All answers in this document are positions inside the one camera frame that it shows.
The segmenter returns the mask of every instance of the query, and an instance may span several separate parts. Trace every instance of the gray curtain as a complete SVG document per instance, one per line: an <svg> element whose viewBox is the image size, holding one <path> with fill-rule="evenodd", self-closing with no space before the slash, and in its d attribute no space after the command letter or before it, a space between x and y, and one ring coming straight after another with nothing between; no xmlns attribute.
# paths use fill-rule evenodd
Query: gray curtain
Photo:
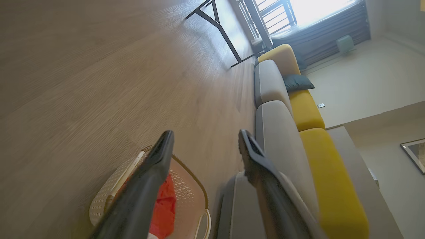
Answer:
<svg viewBox="0 0 425 239"><path fill-rule="evenodd" d="M289 44L297 57L311 65L338 53L336 39L347 34L355 45L371 38L364 1L287 37L274 39L273 45Z"/></svg>

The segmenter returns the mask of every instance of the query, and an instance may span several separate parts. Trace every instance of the sofa armrest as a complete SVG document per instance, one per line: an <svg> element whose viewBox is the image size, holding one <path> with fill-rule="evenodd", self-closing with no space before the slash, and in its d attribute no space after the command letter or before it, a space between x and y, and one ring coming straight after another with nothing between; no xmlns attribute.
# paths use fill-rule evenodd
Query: sofa armrest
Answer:
<svg viewBox="0 0 425 239"><path fill-rule="evenodd" d="M258 63L265 60L273 60L281 75L301 75L292 48L288 44L280 45L258 58Z"/></svg>

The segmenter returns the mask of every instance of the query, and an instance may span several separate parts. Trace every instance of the throw pillow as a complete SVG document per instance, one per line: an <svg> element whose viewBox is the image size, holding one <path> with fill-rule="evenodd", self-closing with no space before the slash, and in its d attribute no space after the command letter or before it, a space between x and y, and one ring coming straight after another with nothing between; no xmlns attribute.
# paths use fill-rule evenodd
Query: throw pillow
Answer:
<svg viewBox="0 0 425 239"><path fill-rule="evenodd" d="M286 86L286 91L292 92L292 91L302 91L302 90L309 90L314 89L315 86L313 83L303 75L284 75L283 82Z"/></svg>

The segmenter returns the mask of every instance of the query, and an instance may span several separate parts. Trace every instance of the laundry basket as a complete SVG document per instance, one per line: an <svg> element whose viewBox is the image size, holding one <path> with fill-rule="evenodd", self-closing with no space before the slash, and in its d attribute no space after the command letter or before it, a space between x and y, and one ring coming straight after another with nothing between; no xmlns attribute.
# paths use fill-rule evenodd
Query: laundry basket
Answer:
<svg viewBox="0 0 425 239"><path fill-rule="evenodd" d="M121 164L106 180L91 202L89 209L90 221L96 225L113 202L117 191L133 170L147 158L152 146L144 148L138 156ZM203 218L206 219L204 239L208 238L211 229L211 218L208 212L207 193L187 166L175 155L172 155L170 174L176 193L176 217L174 232L167 238L187 239L198 238L199 228Z"/></svg>

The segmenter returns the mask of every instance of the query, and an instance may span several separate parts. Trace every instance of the picture frame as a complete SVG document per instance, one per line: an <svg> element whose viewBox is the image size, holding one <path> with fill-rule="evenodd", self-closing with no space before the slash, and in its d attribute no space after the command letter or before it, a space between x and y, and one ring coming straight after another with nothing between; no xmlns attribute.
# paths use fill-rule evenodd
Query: picture frame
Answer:
<svg viewBox="0 0 425 239"><path fill-rule="evenodd" d="M406 142L400 144L400 147L409 156L422 175L425 175L425 139Z"/></svg>

